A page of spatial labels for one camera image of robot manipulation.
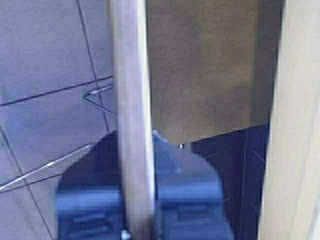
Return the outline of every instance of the grey tile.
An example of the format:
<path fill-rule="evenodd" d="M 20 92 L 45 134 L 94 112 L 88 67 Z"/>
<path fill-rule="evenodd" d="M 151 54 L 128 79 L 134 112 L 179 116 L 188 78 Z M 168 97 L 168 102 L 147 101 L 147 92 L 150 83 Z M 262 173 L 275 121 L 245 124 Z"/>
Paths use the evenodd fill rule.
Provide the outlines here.
<path fill-rule="evenodd" d="M 25 173 L 107 132 L 103 114 L 82 96 L 95 84 L 77 87 L 0 108 L 0 124 Z M 28 178 L 28 182 L 63 172 L 80 155 Z"/>
<path fill-rule="evenodd" d="M 58 237 L 55 194 L 61 176 L 53 177 L 30 185 L 32 194 L 54 239 Z"/>
<path fill-rule="evenodd" d="M 17 165 L 14 161 L 14 158 L 5 141 L 5 136 L 1 131 L 0 131 L 0 169 L 1 169 L 0 185 L 20 175 Z M 24 182 L 15 183 L 3 189 L 3 191 L 10 190 L 15 187 L 19 187 L 23 184 Z"/>
<path fill-rule="evenodd" d="M 100 81 L 98 83 L 99 87 L 102 88 L 106 85 L 112 84 L 114 82 L 113 78 L 110 78 L 108 80 Z M 104 108 L 110 110 L 113 113 L 117 112 L 117 104 L 116 104 L 116 93 L 115 89 L 112 88 L 107 91 L 102 91 L 100 93 L 101 99 L 102 99 L 102 105 Z M 117 129 L 117 119 L 115 117 L 112 117 L 108 114 L 105 114 L 108 126 L 109 126 L 109 131 L 115 131 Z"/>
<path fill-rule="evenodd" d="M 108 9 L 109 1 L 79 0 L 96 77 L 113 74 L 113 51 Z"/>
<path fill-rule="evenodd" d="M 0 104 L 94 80 L 75 0 L 0 1 Z"/>
<path fill-rule="evenodd" d="M 0 232 L 6 240 L 51 240 L 26 187 L 0 194 Z"/>

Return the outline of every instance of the wooden panel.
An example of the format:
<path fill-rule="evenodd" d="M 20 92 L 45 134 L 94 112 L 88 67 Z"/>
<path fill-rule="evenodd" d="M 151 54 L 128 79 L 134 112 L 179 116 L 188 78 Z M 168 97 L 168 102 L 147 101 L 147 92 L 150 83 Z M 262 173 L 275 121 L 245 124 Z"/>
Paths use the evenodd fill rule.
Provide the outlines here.
<path fill-rule="evenodd" d="M 281 2 L 148 0 L 153 127 L 180 144 L 266 123 Z"/>
<path fill-rule="evenodd" d="M 260 240 L 320 239 L 319 13 L 318 0 L 286 2 Z"/>

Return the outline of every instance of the floor tile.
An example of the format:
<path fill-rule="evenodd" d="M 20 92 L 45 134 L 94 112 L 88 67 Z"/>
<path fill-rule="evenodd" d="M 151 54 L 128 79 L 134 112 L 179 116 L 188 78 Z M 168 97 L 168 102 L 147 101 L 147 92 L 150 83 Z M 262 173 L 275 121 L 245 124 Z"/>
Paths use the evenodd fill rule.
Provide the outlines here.
<path fill-rule="evenodd" d="M 60 178 L 60 176 L 57 176 L 30 185 L 32 194 L 54 239 L 58 237 L 55 197 L 56 187 L 59 183 Z"/>
<path fill-rule="evenodd" d="M 241 240 L 256 240 L 259 227 L 259 216 L 249 202 L 243 203 L 241 222 Z"/>
<path fill-rule="evenodd" d="M 94 80 L 75 0 L 0 3 L 0 104 Z"/>
<path fill-rule="evenodd" d="M 90 84 L 0 108 L 0 124 L 24 173 L 97 142 L 107 133 L 103 114 L 82 100 L 95 87 Z M 28 181 L 59 174 L 73 160 L 54 165 Z"/>
<path fill-rule="evenodd" d="M 5 141 L 5 137 L 1 131 L 0 131 L 0 167 L 1 167 L 0 185 L 20 175 L 17 165 L 15 163 L 15 160 L 9 150 L 7 142 Z M 0 190 L 0 192 L 19 187 L 23 184 L 24 182 L 15 183 L 9 187 L 6 187 L 3 190 Z"/>
<path fill-rule="evenodd" d="M 26 187 L 0 194 L 0 232 L 6 240 L 51 240 Z"/>
<path fill-rule="evenodd" d="M 113 74 L 113 51 L 109 1 L 79 0 L 96 77 Z"/>
<path fill-rule="evenodd" d="M 247 129 L 248 147 L 254 150 L 263 159 L 266 159 L 268 140 L 268 124 L 254 126 Z"/>
<path fill-rule="evenodd" d="M 206 158 L 227 149 L 238 148 L 241 143 L 241 137 L 244 137 L 243 131 L 235 131 L 227 134 L 214 136 L 192 143 L 194 153 Z"/>
<path fill-rule="evenodd" d="M 243 199 L 251 202 L 258 212 L 261 205 L 264 175 L 265 162 L 249 149 L 245 161 Z"/>
<path fill-rule="evenodd" d="M 223 202 L 226 217 L 231 225 L 235 240 L 239 239 L 239 223 L 241 217 L 241 198 L 232 197 Z"/>
<path fill-rule="evenodd" d="M 218 171 L 222 181 L 224 198 L 241 195 L 242 157 L 235 149 L 224 151 L 207 158 L 207 161 Z"/>

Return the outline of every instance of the metal wire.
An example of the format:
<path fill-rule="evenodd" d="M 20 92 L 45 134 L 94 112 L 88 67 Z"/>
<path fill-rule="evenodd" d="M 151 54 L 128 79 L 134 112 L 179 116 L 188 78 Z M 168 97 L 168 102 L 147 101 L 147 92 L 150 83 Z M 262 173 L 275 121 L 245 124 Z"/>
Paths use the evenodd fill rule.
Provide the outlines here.
<path fill-rule="evenodd" d="M 97 104 L 97 103 L 95 103 L 94 101 L 92 101 L 92 100 L 89 99 L 89 97 L 92 96 L 92 95 L 95 95 L 95 94 L 98 94 L 98 93 L 100 93 L 100 92 L 102 92 L 102 91 L 107 91 L 107 90 L 110 90 L 110 89 L 113 89 L 113 88 L 114 88 L 113 84 L 109 84 L 109 85 L 107 85 L 107 86 L 104 86 L 104 87 L 101 87 L 101 88 L 97 88 L 97 89 L 95 89 L 95 90 L 92 90 L 92 91 L 87 92 L 87 93 L 82 97 L 82 99 L 83 99 L 86 103 L 88 103 L 88 104 L 90 104 L 91 106 L 95 107 L 96 109 L 99 109 L 99 110 L 103 111 L 104 113 L 110 115 L 111 117 L 115 118 L 115 117 L 116 117 L 116 114 L 115 114 L 114 112 L 106 109 L 105 107 L 103 107 L 103 106 L 101 106 L 101 105 L 99 105 L 99 104 Z"/>
<path fill-rule="evenodd" d="M 11 186 L 12 184 L 15 184 L 15 183 L 17 183 L 17 182 L 20 182 L 20 181 L 23 180 L 23 179 L 26 179 L 27 177 L 29 177 L 29 176 L 31 176 L 31 175 L 33 175 L 33 174 L 36 174 L 36 173 L 38 173 L 38 172 L 41 172 L 41 171 L 44 170 L 44 169 L 47 169 L 47 168 L 49 168 L 49 167 L 52 167 L 53 165 L 55 165 L 55 164 L 57 164 L 57 163 L 60 163 L 60 162 L 62 162 L 63 160 L 66 160 L 66 159 L 72 157 L 72 156 L 75 155 L 75 154 L 78 154 L 78 153 L 80 153 L 80 152 L 82 152 L 82 151 L 84 151 L 84 150 L 86 150 L 86 149 L 88 149 L 88 148 L 91 148 L 93 145 L 94 145 L 94 143 L 89 143 L 89 144 L 87 144 L 87 145 L 84 145 L 84 146 L 82 146 L 82 147 L 80 147 L 80 148 L 77 148 L 76 150 L 74 150 L 74 151 L 72 151 L 72 152 L 67 153 L 67 154 L 64 155 L 64 156 L 61 156 L 61 157 L 56 158 L 56 159 L 54 159 L 54 160 L 52 160 L 52 161 L 49 161 L 49 162 L 47 162 L 46 164 L 43 164 L 43 165 L 41 165 L 41 166 L 39 166 L 39 167 L 37 167 L 37 168 L 34 168 L 34 169 L 32 169 L 32 170 L 30 170 L 30 171 L 28 171 L 28 172 L 26 172 L 26 173 L 24 173 L 24 174 L 22 174 L 22 175 L 20 175 L 20 176 L 18 176 L 18 177 L 16 177 L 16 178 L 14 178 L 14 179 L 12 179 L 12 180 L 9 180 L 9 181 L 7 181 L 7 182 L 5 182 L 5 183 L 3 183 L 3 184 L 0 185 L 0 191 L 4 190 L 5 188 L 8 188 L 8 187 Z"/>

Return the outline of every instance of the blue plastic object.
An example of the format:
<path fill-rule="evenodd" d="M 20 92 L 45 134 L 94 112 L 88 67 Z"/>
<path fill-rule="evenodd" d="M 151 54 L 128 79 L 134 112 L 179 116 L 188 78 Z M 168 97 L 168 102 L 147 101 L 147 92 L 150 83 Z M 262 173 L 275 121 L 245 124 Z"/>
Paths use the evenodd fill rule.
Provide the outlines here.
<path fill-rule="evenodd" d="M 200 156 L 153 134 L 155 240 L 233 240 L 217 172 Z M 71 166 L 56 193 L 59 240 L 120 240 L 126 229 L 117 133 Z"/>

